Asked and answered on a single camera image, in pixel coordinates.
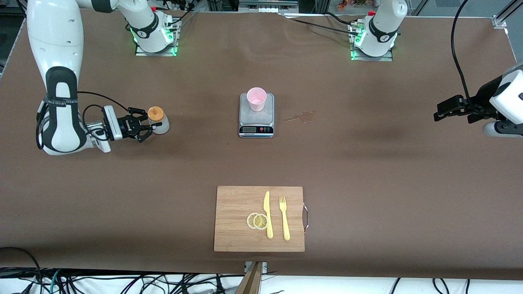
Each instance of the knife handle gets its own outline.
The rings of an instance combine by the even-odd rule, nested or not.
[[[287,224],[287,214],[285,211],[281,214],[283,215],[283,238],[288,241],[291,239],[291,233],[289,232],[289,224]]]
[[[272,239],[272,237],[274,236],[273,232],[272,232],[272,223],[270,222],[270,216],[267,216],[267,238],[269,239]]]

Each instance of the pale lemon slice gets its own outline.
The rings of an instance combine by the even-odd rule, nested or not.
[[[249,226],[249,228],[254,229],[254,230],[256,230],[256,227],[254,226],[254,218],[257,215],[258,214],[256,212],[253,212],[253,213],[249,214],[249,216],[247,217],[247,225]]]
[[[254,227],[259,230],[264,230],[267,227],[267,216],[261,213],[255,216]]]

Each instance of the orange bottle cap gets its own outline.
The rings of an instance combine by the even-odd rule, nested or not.
[[[161,121],[164,117],[163,109],[158,106],[153,106],[147,111],[147,116],[152,121]]]

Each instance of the digital scale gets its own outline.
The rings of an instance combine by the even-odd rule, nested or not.
[[[238,135],[242,138],[272,138],[274,136],[274,95],[267,93],[262,111],[253,111],[247,93],[240,95],[240,124]]]

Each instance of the bottle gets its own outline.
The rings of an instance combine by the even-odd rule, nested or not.
[[[169,130],[169,120],[167,119],[167,116],[163,112],[163,109],[158,106],[153,106],[149,108],[147,111],[147,116],[149,117],[149,124],[161,122],[161,126],[157,126],[153,133],[155,134],[163,134]]]

